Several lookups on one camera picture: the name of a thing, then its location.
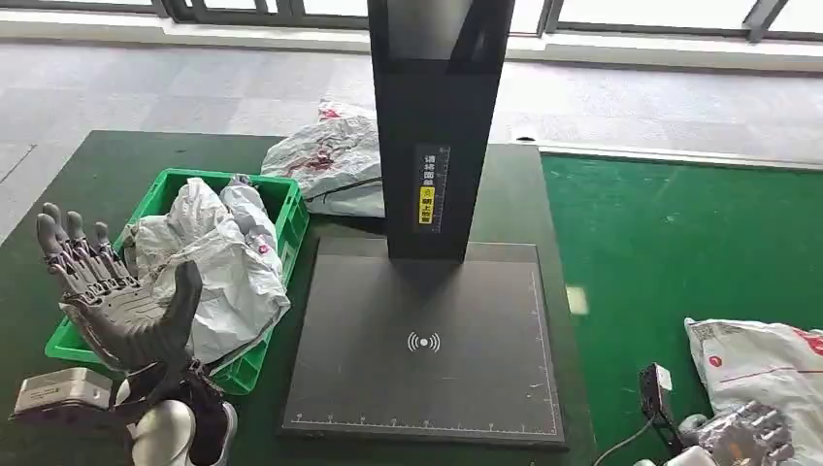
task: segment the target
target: white robot part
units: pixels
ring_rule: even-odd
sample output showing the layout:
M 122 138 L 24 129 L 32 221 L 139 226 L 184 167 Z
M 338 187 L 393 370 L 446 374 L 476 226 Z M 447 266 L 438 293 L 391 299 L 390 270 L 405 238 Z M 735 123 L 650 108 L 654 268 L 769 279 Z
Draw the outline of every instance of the white robot part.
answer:
M 635 466 L 656 466 L 648 459 L 635 463 Z M 700 447 L 692 447 L 683 453 L 679 454 L 677 458 L 668 461 L 664 466 L 717 466 L 717 463 L 711 459 L 708 451 Z
M 134 429 L 132 460 L 136 466 L 192 466 L 194 413 L 185 403 L 164 401 L 146 413 Z

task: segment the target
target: black cable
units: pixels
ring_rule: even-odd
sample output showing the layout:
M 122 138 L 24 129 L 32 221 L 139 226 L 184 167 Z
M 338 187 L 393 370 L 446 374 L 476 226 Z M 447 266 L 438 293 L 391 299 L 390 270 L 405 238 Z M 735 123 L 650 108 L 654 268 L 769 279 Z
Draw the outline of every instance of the black cable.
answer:
M 631 437 L 629 437 L 628 439 L 620 442 L 619 444 L 615 445 L 614 447 L 611 447 L 610 449 L 607 449 L 606 451 L 604 451 L 603 454 L 601 454 L 596 460 L 594 460 L 594 464 L 592 464 L 592 466 L 600 466 L 600 463 L 602 463 L 604 459 L 608 458 L 609 455 L 611 455 L 615 451 L 618 451 L 619 449 L 622 449 L 623 447 L 631 444 L 632 442 L 636 441 L 646 430 L 648 430 L 649 427 L 651 427 L 651 424 L 653 422 L 654 422 L 654 417 L 649 419 L 648 422 L 641 428 L 641 430 L 635 432 Z

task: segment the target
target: red printed logo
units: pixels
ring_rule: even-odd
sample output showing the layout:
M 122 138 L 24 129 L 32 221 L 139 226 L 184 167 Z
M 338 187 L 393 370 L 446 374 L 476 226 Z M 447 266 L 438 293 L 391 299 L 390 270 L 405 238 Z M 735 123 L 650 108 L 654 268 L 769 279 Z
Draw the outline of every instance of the red printed logo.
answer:
M 817 335 L 811 335 L 810 333 L 806 333 L 803 330 L 799 330 L 797 328 L 794 328 L 793 330 L 801 338 L 806 340 L 806 343 L 808 343 L 808 347 L 811 348 L 812 351 L 814 351 L 815 353 L 823 356 L 823 337 L 818 337 Z

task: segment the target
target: scanning platform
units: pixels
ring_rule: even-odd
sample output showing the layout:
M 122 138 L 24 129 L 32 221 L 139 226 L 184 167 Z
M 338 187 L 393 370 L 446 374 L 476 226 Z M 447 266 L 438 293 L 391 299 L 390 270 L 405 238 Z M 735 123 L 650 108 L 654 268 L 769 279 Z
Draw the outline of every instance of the scanning platform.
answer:
M 305 436 L 563 447 L 537 249 L 389 261 L 324 238 L 282 427 Z

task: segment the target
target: robot finger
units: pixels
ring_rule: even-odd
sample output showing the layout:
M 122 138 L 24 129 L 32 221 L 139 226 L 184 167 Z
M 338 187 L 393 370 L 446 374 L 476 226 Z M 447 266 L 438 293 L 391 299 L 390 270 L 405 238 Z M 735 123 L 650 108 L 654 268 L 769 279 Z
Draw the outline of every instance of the robot finger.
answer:
M 91 277 L 87 277 L 89 282 L 100 282 L 104 287 L 111 287 L 107 280 L 112 278 L 112 274 L 97 255 L 97 252 L 88 244 L 85 232 L 82 231 L 82 216 L 77 212 L 69 212 L 67 217 L 72 254 L 90 272 Z
M 43 204 L 43 213 L 54 219 L 56 225 L 54 236 L 60 245 L 66 245 L 69 241 L 69 235 L 66 234 L 66 230 L 63 228 L 65 223 L 63 222 L 63 214 L 60 212 L 60 208 L 51 202 L 47 202 Z
M 82 269 L 71 254 L 60 246 L 57 240 L 57 225 L 54 218 L 47 214 L 37 215 L 37 241 L 50 274 L 56 275 L 63 293 L 67 295 L 83 294 L 88 282 Z
M 125 279 L 130 277 L 128 269 L 123 261 L 120 259 L 117 252 L 112 248 L 112 242 L 109 240 L 109 225 L 98 221 L 94 224 L 94 236 L 97 237 L 98 250 L 97 254 L 103 261 L 103 264 L 109 270 L 109 273 L 115 279 Z

